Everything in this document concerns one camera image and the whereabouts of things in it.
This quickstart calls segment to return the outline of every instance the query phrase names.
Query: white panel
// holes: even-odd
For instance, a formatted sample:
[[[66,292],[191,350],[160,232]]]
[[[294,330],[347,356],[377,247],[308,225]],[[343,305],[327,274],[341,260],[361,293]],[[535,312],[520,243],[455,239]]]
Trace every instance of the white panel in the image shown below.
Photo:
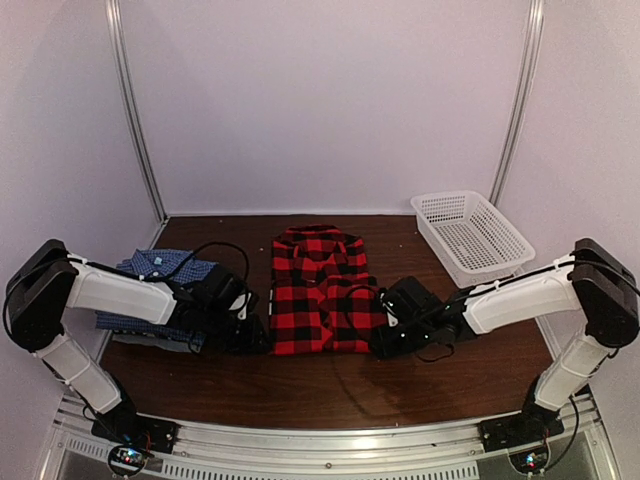
[[[101,0],[0,2],[0,288],[48,238],[113,263],[155,220],[140,180]],[[91,313],[70,331],[95,353]],[[51,374],[0,335],[0,478],[33,478],[60,400]]]
[[[487,196],[527,0],[123,0],[171,213],[411,212]]]
[[[537,264],[591,236],[640,276],[640,9],[635,0],[553,0],[500,209]],[[576,315],[550,318],[565,344]],[[640,342],[592,381],[623,478],[637,478]]]

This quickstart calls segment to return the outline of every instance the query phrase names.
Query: red and black plaid shirt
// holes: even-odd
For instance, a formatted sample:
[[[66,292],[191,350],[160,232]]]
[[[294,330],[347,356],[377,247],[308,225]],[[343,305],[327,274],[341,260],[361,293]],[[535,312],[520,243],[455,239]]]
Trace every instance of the red and black plaid shirt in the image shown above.
[[[387,322],[374,301],[362,238],[336,227],[292,227],[273,241],[271,336],[276,355],[368,352],[372,328]],[[346,318],[357,329],[349,325]]]

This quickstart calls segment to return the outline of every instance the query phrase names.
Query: brown wooden table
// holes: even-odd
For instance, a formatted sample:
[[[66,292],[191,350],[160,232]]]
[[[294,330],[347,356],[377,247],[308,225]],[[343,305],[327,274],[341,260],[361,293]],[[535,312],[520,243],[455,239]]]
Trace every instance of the brown wooden table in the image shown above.
[[[442,299],[456,290],[412,216],[173,218],[157,246],[193,249],[210,240],[241,245],[251,259],[249,284],[262,299],[257,311],[266,319],[271,238],[312,223],[361,235],[380,285],[414,275]],[[240,255],[224,247],[200,258],[242,272]],[[102,359],[142,413],[273,428],[406,426],[517,410],[550,362],[533,320],[461,343],[453,357],[435,364],[363,354],[235,357],[205,349],[196,356],[116,342]]]

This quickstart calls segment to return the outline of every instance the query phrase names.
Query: vertical metal post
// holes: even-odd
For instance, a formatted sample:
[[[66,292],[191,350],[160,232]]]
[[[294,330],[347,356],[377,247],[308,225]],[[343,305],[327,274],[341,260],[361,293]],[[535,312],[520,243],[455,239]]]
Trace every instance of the vertical metal post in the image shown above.
[[[520,78],[516,89],[516,96],[511,111],[511,119],[509,121],[509,129],[502,148],[500,164],[491,189],[489,201],[497,205],[500,196],[504,190],[509,173],[509,167],[515,155],[518,137],[522,128],[524,119],[525,106],[531,92],[533,77],[538,62],[538,53],[540,51],[540,42],[542,40],[542,27],[544,23],[544,0],[531,0],[529,8],[529,23],[527,24],[527,33],[524,43],[524,51],[522,53],[522,66],[520,67]]]
[[[140,115],[138,114],[138,106],[136,104],[133,92],[133,83],[131,81],[131,73],[129,71],[129,62],[127,59],[127,50],[124,41],[124,32],[122,29],[122,21],[120,18],[120,1],[106,0],[107,20],[109,24],[109,33],[111,35],[111,44],[116,61],[116,70],[120,80],[120,90],[124,101],[124,109],[129,124],[129,131],[133,140],[133,146],[140,164],[142,179],[144,181],[147,193],[151,199],[153,211],[158,222],[164,222],[167,219],[167,213],[162,203],[158,182],[156,181],[153,167],[149,160],[149,151],[142,133],[142,125],[140,123]]]

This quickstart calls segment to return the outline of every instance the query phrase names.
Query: clothing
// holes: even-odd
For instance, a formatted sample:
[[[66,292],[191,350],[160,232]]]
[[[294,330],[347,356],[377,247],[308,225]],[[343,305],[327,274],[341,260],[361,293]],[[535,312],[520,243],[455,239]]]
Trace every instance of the clothing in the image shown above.
[[[182,250],[136,250],[128,260],[124,260],[117,265],[118,270],[136,275],[164,276],[171,273],[191,252]],[[202,280],[215,267],[215,263],[202,260],[191,259],[173,277],[172,280],[180,284]],[[96,327],[103,330],[113,330],[119,333],[145,334],[155,336],[160,339],[168,339],[177,342],[190,342],[193,347],[201,347],[204,344],[206,335],[203,333],[193,334],[176,328],[153,325],[144,320],[125,315],[117,315],[111,312],[96,312]],[[131,337],[131,342],[135,342],[136,335]]]
[[[272,248],[274,353],[368,352],[365,340],[387,316],[371,291],[362,238],[330,225],[292,227]]]

